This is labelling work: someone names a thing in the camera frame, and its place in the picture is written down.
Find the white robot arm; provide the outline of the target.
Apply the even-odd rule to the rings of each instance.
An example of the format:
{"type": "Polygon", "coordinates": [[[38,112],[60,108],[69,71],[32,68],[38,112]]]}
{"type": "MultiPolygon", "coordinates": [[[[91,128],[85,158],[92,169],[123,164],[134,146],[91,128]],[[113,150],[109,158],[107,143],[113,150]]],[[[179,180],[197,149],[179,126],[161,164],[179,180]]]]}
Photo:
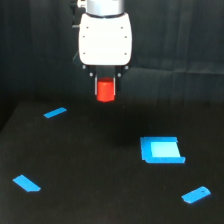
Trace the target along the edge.
{"type": "Polygon", "coordinates": [[[130,67],[132,28],[124,0],[72,0],[72,15],[83,8],[77,28],[78,51],[74,63],[80,63],[94,78],[94,94],[100,102],[115,100],[123,71],[130,67]]]}

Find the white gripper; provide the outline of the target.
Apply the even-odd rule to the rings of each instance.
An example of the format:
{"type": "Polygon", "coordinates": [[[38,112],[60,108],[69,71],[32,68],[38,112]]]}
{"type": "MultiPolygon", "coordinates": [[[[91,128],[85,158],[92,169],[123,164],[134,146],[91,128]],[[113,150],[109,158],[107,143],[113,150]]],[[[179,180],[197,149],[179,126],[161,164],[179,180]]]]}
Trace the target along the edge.
{"type": "Polygon", "coordinates": [[[97,66],[115,68],[114,96],[121,90],[121,76],[130,67],[132,57],[132,28],[127,13],[112,17],[94,17],[84,13],[79,25],[79,59],[94,80],[94,95],[98,94],[97,66]]]}

